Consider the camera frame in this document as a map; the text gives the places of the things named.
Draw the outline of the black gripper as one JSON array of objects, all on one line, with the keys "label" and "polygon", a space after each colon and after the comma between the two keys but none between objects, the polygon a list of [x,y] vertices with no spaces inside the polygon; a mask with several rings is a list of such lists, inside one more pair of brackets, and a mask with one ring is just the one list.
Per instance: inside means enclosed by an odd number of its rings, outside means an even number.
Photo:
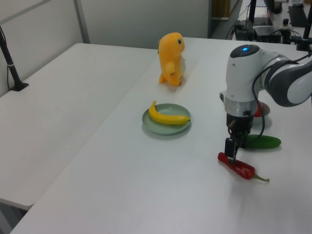
[{"label": "black gripper", "polygon": [[251,132],[253,125],[253,116],[235,117],[227,114],[226,125],[228,127],[230,138],[225,139],[224,154],[228,158],[228,163],[235,165],[236,142],[239,144],[240,148],[246,148],[248,134]]}]

